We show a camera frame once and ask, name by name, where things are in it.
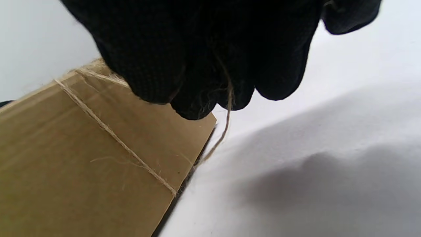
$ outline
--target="cardboard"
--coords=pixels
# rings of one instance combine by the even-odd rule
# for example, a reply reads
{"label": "cardboard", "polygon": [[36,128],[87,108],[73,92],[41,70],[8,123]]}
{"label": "cardboard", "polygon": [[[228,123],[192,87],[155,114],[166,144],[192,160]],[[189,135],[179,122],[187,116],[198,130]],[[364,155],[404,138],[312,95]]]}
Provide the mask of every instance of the cardboard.
{"label": "cardboard", "polygon": [[[104,75],[108,68],[95,68]],[[216,119],[188,121],[109,81],[61,80],[178,189]],[[150,237],[173,195],[56,82],[0,109],[0,236]]]}

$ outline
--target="black glove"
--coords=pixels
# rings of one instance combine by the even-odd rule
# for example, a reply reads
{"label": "black glove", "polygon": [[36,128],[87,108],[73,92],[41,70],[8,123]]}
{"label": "black glove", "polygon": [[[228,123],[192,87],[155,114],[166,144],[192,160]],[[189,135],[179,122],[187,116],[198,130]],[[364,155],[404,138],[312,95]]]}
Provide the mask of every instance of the black glove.
{"label": "black glove", "polygon": [[332,34],[372,22],[381,0],[62,0],[92,34],[111,70],[134,94],[171,103],[186,119],[227,106],[256,88],[270,100],[291,95],[303,78],[320,19]]}

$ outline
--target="string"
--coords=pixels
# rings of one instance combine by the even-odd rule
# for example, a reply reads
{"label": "string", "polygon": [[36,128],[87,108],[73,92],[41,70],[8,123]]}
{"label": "string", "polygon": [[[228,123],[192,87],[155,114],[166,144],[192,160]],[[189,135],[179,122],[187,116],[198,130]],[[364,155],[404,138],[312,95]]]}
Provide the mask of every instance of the string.
{"label": "string", "polygon": [[114,132],[113,130],[106,125],[96,114],[81,100],[79,99],[72,90],[63,84],[61,81],[56,80],[56,83],[61,87],[61,89],[79,106],[82,108],[82,110],[87,113],[91,118],[93,118],[101,128],[103,128],[107,133],[111,135],[112,138],[114,138],[128,153],[130,153],[133,157],[135,157],[139,163],[142,164],[142,167],[146,169],[152,176],[154,176],[160,183],[162,183],[175,197],[177,195],[177,192],[173,187],[171,187],[170,184],[168,184],[161,176],[159,176],[155,171],[149,167],[132,149],[130,149]]}
{"label": "string", "polygon": [[[206,154],[206,156],[203,159],[201,159],[200,162],[195,167],[198,167],[199,165],[201,165],[202,163],[207,161],[212,156],[212,154],[215,152],[215,150],[219,147],[219,145],[222,143],[222,141],[226,137],[226,134],[227,134],[228,128],[229,128],[229,120],[230,120],[230,114],[231,114],[231,110],[232,110],[232,101],[233,101],[233,95],[234,95],[233,91],[234,91],[234,89],[233,89],[233,86],[232,86],[231,77],[229,76],[228,70],[225,67],[225,65],[223,64],[221,58],[216,54],[215,54],[215,58],[218,60],[220,66],[221,66],[221,68],[224,72],[224,76],[227,80],[227,83],[228,83],[228,86],[227,86],[228,103],[227,103],[227,107],[226,107],[226,109],[227,109],[226,123],[225,123],[225,128],[224,128],[224,131],[222,132],[221,137],[213,145],[213,147],[210,149],[208,154]],[[99,66],[103,66],[103,67],[106,66],[104,63],[102,63],[102,61],[100,63],[101,64]],[[115,74],[102,75],[100,73],[97,73],[95,71],[85,69],[85,68],[74,69],[74,71],[77,72],[77,73],[80,73],[82,75],[94,77],[94,78],[105,80],[105,81],[112,81],[112,82],[115,82],[115,83],[117,83],[121,86],[124,86],[126,88],[130,88],[129,85],[127,84],[127,82],[124,79],[122,79],[120,76],[115,75]]]}

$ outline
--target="white fabric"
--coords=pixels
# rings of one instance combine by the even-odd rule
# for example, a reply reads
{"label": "white fabric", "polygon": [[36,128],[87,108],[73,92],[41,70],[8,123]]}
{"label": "white fabric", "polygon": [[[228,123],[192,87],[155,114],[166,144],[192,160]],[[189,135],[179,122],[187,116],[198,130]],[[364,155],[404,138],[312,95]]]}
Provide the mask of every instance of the white fabric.
{"label": "white fabric", "polygon": [[[1,4],[0,100],[98,56],[57,0]],[[343,36],[320,25],[299,89],[233,112],[161,236],[421,236],[420,7],[384,0]]]}

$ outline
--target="twine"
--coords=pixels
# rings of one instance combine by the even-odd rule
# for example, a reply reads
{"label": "twine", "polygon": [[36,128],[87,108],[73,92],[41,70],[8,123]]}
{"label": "twine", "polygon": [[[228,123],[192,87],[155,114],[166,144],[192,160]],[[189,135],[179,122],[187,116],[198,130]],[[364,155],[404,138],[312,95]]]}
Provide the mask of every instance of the twine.
{"label": "twine", "polygon": [[[203,159],[201,159],[201,161],[194,168],[197,168],[199,165],[201,165],[202,163],[207,161],[212,156],[212,154],[215,152],[215,150],[218,148],[218,146],[222,143],[222,141],[226,137],[226,133],[227,133],[228,127],[229,127],[229,118],[230,118],[230,114],[231,114],[232,101],[233,101],[233,97],[234,97],[233,86],[232,86],[231,78],[229,76],[227,68],[224,66],[222,60],[217,55],[215,55],[215,56],[216,56],[216,59],[218,60],[218,62],[220,64],[220,66],[222,67],[222,70],[223,70],[224,75],[225,75],[225,77],[227,79],[227,82],[228,82],[228,86],[227,86],[228,103],[227,103],[227,116],[226,116],[225,129],[222,132],[221,137],[218,139],[218,141],[215,143],[215,145],[213,145],[213,147],[210,149],[208,154]],[[76,73],[78,73],[82,76],[90,76],[90,77],[93,77],[93,78],[96,78],[96,79],[101,79],[101,80],[104,80],[104,81],[110,81],[110,82],[116,83],[118,85],[121,85],[123,87],[130,88],[128,83],[124,79],[122,79],[120,76],[118,76],[116,74],[103,75],[103,74],[95,72],[94,70],[91,70],[90,69],[91,67],[92,68],[105,68],[107,66],[105,65],[103,60],[99,59],[99,60],[96,60],[96,61],[92,62],[91,64],[85,66],[85,67],[73,69],[72,71],[74,71],[74,72],[76,72]],[[132,149],[130,149],[130,147],[128,147],[113,132],[113,130],[108,125],[106,125],[81,99],[79,99],[77,97],[77,95],[75,95],[75,93],[73,93],[72,90],[67,85],[65,85],[64,83],[62,83],[61,81],[56,80],[56,79],[55,79],[55,82],[85,113],[87,113],[93,120],[95,120],[98,123],[98,125],[101,128],[103,128],[107,133],[109,133],[111,135],[111,137],[114,138],[130,155],[135,157],[138,160],[138,162],[142,164],[142,167],[148,171],[148,173],[150,173],[154,178],[156,178],[160,183],[162,183],[171,192],[171,194],[174,197],[177,196],[177,191],[173,187],[171,187],[171,185],[168,184],[161,176],[159,176],[151,167],[149,167]]]}
{"label": "twine", "polygon": [[114,138],[118,144],[120,144],[128,153],[130,153],[133,157],[135,157],[139,163],[142,164],[142,167],[144,169],[146,169],[148,171],[148,173],[150,173],[154,178],[156,178],[160,183],[162,183],[168,190],[170,190],[170,192],[172,193],[172,195],[175,197],[177,195],[176,190],[171,187],[170,184],[168,184],[161,176],[159,176],[157,173],[155,173],[155,171],[149,167],[149,165],[147,165],[132,149],[130,149],[114,132],[113,130],[106,125],[98,116],[96,116],[96,114],[81,100],[79,99],[73,92],[72,90],[65,84],[63,84],[61,81],[56,80],[56,83],[61,87],[61,89],[85,112],[87,113],[91,118],[93,118],[101,128],[103,128],[107,133],[109,133],[111,135],[112,138]]}

